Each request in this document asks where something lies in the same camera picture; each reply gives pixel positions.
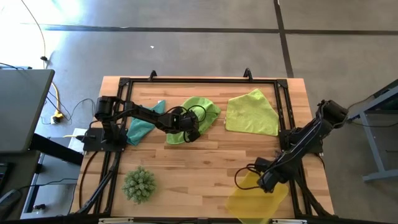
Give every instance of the yellow cloth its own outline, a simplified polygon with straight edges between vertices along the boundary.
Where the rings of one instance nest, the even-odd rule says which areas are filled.
[[[248,172],[241,187],[257,186],[259,176]],[[276,212],[279,204],[286,198],[289,188],[285,184],[278,183],[273,193],[265,193],[262,189],[241,190],[236,188],[228,197],[226,208],[243,224],[266,224]]]
[[[260,90],[228,100],[226,124],[228,131],[278,135],[279,117]]]

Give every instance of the yellow cable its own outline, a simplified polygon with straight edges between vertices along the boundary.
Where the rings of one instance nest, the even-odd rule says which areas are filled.
[[[54,115],[58,115],[58,114],[61,114],[61,112],[60,112],[60,101],[59,101],[59,96],[58,96],[58,89],[55,86],[54,82],[51,82],[51,85],[52,85],[52,87],[55,90],[55,97],[57,99],[57,109],[55,110],[55,114]]]
[[[43,56],[45,57],[45,39],[44,39],[44,35],[43,35],[43,31],[40,28],[39,23],[37,22],[36,18],[33,16],[33,13],[30,11],[30,9],[27,7],[27,5],[25,4],[24,0],[21,0],[21,2],[24,4],[25,8],[28,10],[29,14],[32,16],[33,20],[35,21],[37,27],[39,28],[40,34],[42,35],[42,39],[43,39]],[[43,60],[43,69],[46,69],[45,67],[45,62]],[[54,116],[58,117],[58,118],[62,118],[63,114],[60,111],[60,100],[59,100],[59,95],[58,95],[58,89],[55,86],[54,82],[51,82],[51,85],[53,86],[54,90],[55,90],[55,97],[57,99],[57,109],[54,112]]]

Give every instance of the table leg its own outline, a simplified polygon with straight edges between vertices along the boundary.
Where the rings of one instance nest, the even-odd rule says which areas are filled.
[[[83,155],[79,152],[62,146],[38,134],[33,134],[29,150],[38,150],[49,156],[59,158],[63,161],[71,162],[79,166],[83,161]]]

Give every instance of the cable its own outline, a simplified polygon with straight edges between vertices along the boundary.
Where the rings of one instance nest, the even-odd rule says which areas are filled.
[[[83,139],[81,140],[81,142],[84,143],[84,140],[85,140],[85,138],[86,138],[86,136],[87,136],[88,130],[90,130],[91,125],[94,124],[95,122],[98,122],[98,121],[92,121],[92,122],[90,122],[90,124],[88,125],[88,129],[87,129],[87,131],[85,132],[85,135],[84,135]]]
[[[188,111],[188,110],[187,110],[185,107],[183,107],[183,106],[173,106],[172,108],[168,109],[166,112],[161,113],[161,114],[158,114],[158,115],[156,115],[156,116],[163,116],[163,115],[167,114],[168,112],[170,112],[170,111],[172,111],[172,110],[174,110],[174,109],[177,109],[177,108],[181,108],[181,109],[184,109],[185,111]]]
[[[26,186],[23,186],[23,187],[18,188],[17,190],[20,191],[20,190],[22,190],[22,189],[24,189],[24,188],[27,188],[27,187],[42,187],[42,186],[46,186],[46,185],[52,184],[52,183],[59,183],[59,182],[62,182],[62,181],[64,181],[64,180],[77,180],[77,179],[76,179],[76,178],[64,178],[64,179],[61,179],[61,180],[51,181],[51,182],[48,182],[48,183],[46,183],[46,184],[26,185]]]
[[[90,98],[85,98],[84,100],[80,100],[79,103],[77,103],[76,106],[73,108],[72,114],[71,114],[71,116],[70,116],[71,118],[73,117],[73,114],[74,114],[74,112],[75,112],[76,107],[77,107],[80,103],[82,103],[82,102],[84,102],[84,101],[86,101],[86,100],[90,100],[90,101],[91,101],[91,114],[94,116],[94,114],[95,114],[95,102],[94,102],[94,100],[92,100],[92,99],[90,99]]]
[[[6,64],[6,63],[0,63],[0,64],[1,65],[5,65],[8,68],[15,68],[16,70],[18,70],[18,69],[22,69],[23,70],[23,68],[21,68],[21,67],[15,67],[15,66],[12,66],[12,65],[9,65],[9,64]]]
[[[68,214],[70,213],[70,210],[72,209],[73,200],[75,199],[75,190],[76,190],[76,185],[75,185],[75,187],[73,188],[72,200],[70,201],[70,207],[69,207],[69,212],[68,212]]]
[[[389,125],[386,125],[386,126],[378,126],[378,125],[372,126],[372,125],[359,124],[359,123],[355,123],[355,122],[351,122],[351,124],[364,126],[364,127],[370,127],[370,128],[390,128],[390,127],[393,127],[393,126],[397,125],[398,122],[396,122],[394,124],[389,124]]]
[[[238,171],[236,171],[235,176],[234,176],[235,185],[236,185],[239,189],[241,189],[241,190],[251,190],[251,189],[260,188],[259,186],[241,187],[241,186],[239,186],[238,182],[236,181],[236,178],[237,178],[237,176],[238,176],[238,173],[241,172],[242,170],[247,169],[247,170],[253,172],[253,171],[248,167],[248,165],[247,165],[246,167],[243,167],[243,168],[238,169]]]
[[[83,188],[83,181],[85,179],[87,168],[88,168],[89,164],[91,163],[91,161],[94,159],[95,155],[97,155],[97,153],[98,153],[98,151],[94,152],[93,155],[88,159],[86,167],[83,170],[83,173],[81,175],[80,186],[79,186],[79,209],[81,209],[81,190]]]
[[[44,125],[51,124],[51,123],[45,123],[45,122],[43,121],[43,117],[42,117],[42,116],[40,116],[40,119],[41,119],[41,121],[42,121],[42,124],[44,124]]]
[[[203,121],[206,119],[206,114],[207,114],[206,109],[205,109],[204,107],[200,106],[200,105],[193,105],[193,106],[189,107],[189,108],[187,109],[187,111],[189,111],[191,108],[194,108],[194,107],[200,107],[200,108],[202,108],[202,109],[204,110],[204,112],[205,112],[205,117],[204,117],[201,121],[198,121],[198,123],[203,122]]]
[[[182,137],[184,138],[184,141],[186,143],[190,143],[190,141],[187,140],[187,137],[185,137],[185,133],[186,133],[185,131],[182,132]]]
[[[322,156],[321,156],[321,155],[319,155],[319,153],[314,153],[314,155],[315,155],[316,157],[318,157],[318,158],[319,158],[319,160],[321,160],[321,162],[322,162],[322,165],[323,165],[323,169],[325,169],[325,162],[323,161],[323,159],[322,159]]]
[[[54,106],[54,108],[56,108],[55,104],[54,104],[48,97],[47,97],[47,99],[48,99],[49,102]],[[65,114],[63,114],[62,112],[60,112],[60,113],[63,115],[63,117],[64,117],[67,121],[71,121],[71,123],[72,123],[72,117],[73,117],[73,114],[74,114],[74,112],[75,112],[77,106],[78,106],[80,103],[82,103],[82,102],[84,102],[84,101],[86,101],[86,100],[90,100],[90,101],[91,101],[91,114],[94,116],[96,105],[95,105],[94,100],[92,100],[92,99],[90,99],[90,98],[85,98],[84,100],[79,101],[79,102],[75,105],[75,107],[73,108],[72,114],[70,114],[70,112],[67,110],[67,108],[59,101],[59,103],[61,104],[61,106],[62,106],[62,107],[65,109],[65,111],[68,113],[69,118],[66,117]]]
[[[43,35],[43,31],[42,28],[40,27],[39,23],[37,22],[36,18],[33,16],[33,13],[30,11],[30,9],[27,7],[27,5],[25,4],[24,0],[21,0],[21,2],[23,3],[23,5],[25,6],[25,8],[28,10],[29,14],[32,16],[33,20],[35,21],[37,28],[39,28],[40,34],[42,36],[42,40],[43,40],[43,56],[41,56],[41,60],[43,61],[43,69],[46,69],[45,67],[45,62],[48,60],[47,57],[45,56],[45,39],[44,39],[44,35]],[[57,107],[56,110],[54,112],[54,116],[56,118],[62,119],[63,113],[61,113],[60,111],[60,105],[59,105],[59,94],[58,94],[58,89],[55,86],[54,82],[51,82],[52,87],[55,90],[55,96],[57,99]]]
[[[14,68],[14,67],[0,66],[0,70],[5,70],[5,68]]]
[[[25,8],[28,10],[29,14],[32,16],[33,20],[35,21],[37,27],[39,28],[40,34],[42,35],[42,39],[43,39],[43,57],[45,57],[45,39],[44,39],[44,35],[43,35],[43,31],[42,28],[40,27],[39,23],[37,22],[36,18],[33,16],[33,13],[30,11],[30,9],[27,7],[27,5],[25,4],[24,0],[21,0],[21,2],[24,4]]]
[[[317,124],[317,125],[319,125],[319,128],[317,129],[316,133],[311,137],[311,139],[309,139],[309,140],[307,141],[307,143],[306,143],[303,147],[305,147],[305,146],[318,134],[319,130],[321,129],[321,124],[322,124],[322,122],[320,121],[320,122]],[[246,167],[240,168],[238,171],[236,171],[235,176],[234,176],[235,185],[236,185],[239,189],[241,189],[241,190],[251,190],[251,189],[259,188],[259,186],[253,186],[253,187],[248,187],[248,188],[242,188],[242,187],[240,187],[240,186],[238,185],[237,181],[236,181],[236,177],[237,177],[238,173],[239,173],[240,171],[242,171],[243,169],[248,169],[248,170],[250,170],[251,172],[254,172],[254,173],[256,173],[257,175],[261,176],[261,173],[259,173],[259,172],[256,171],[256,170],[250,169],[250,168],[253,168],[253,167],[250,167],[250,166],[266,166],[266,167],[268,167],[268,169],[263,173],[263,175],[265,175],[266,173],[270,172],[271,170],[275,169],[276,167],[279,167],[279,166],[281,166],[281,165],[284,165],[284,164],[290,162],[292,159],[294,159],[294,158],[299,154],[299,152],[296,152],[296,154],[294,154],[291,158],[287,159],[287,160],[284,161],[284,162],[281,162],[281,163],[279,163],[279,164],[276,164],[276,165],[274,165],[274,164],[277,163],[277,162],[279,162],[279,161],[283,158],[283,156],[284,156],[285,154],[290,154],[290,153],[292,153],[292,151],[291,151],[291,150],[290,150],[290,151],[285,151],[278,159],[275,159],[274,161],[272,161],[272,163],[271,163],[269,166],[266,166],[266,165],[248,164],[248,165],[246,165]]]
[[[364,100],[361,100],[361,101],[358,101],[358,102],[356,102],[356,103],[353,103],[352,105],[349,105],[348,107],[347,107],[347,110],[349,110],[351,107],[353,107],[354,105],[357,105],[358,103],[362,103],[362,102],[365,102],[366,100],[368,100],[370,97],[372,97],[373,95],[370,95],[370,96],[368,96],[366,99],[364,99]]]

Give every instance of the green cloth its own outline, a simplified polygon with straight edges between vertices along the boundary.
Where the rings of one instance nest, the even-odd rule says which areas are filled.
[[[166,101],[162,100],[153,108],[149,108],[151,110],[156,111],[157,113],[163,113],[166,107]],[[132,144],[133,146],[138,145],[139,141],[149,132],[155,128],[154,124],[148,123],[146,121],[133,118],[130,124],[129,131],[127,132],[127,143]]]
[[[220,115],[221,110],[209,99],[198,96],[193,96],[187,99],[181,106],[189,109],[194,105],[200,105],[206,109],[205,114],[204,110],[199,106],[191,108],[191,110],[198,116],[199,121],[203,120],[203,118],[206,116],[205,120],[199,123],[199,133],[203,134],[211,126],[213,121],[215,121],[218,115]],[[169,144],[180,144],[185,142],[183,133],[167,134],[166,141]]]
[[[277,136],[278,123],[278,114],[258,89],[228,100],[225,124],[228,131]]]

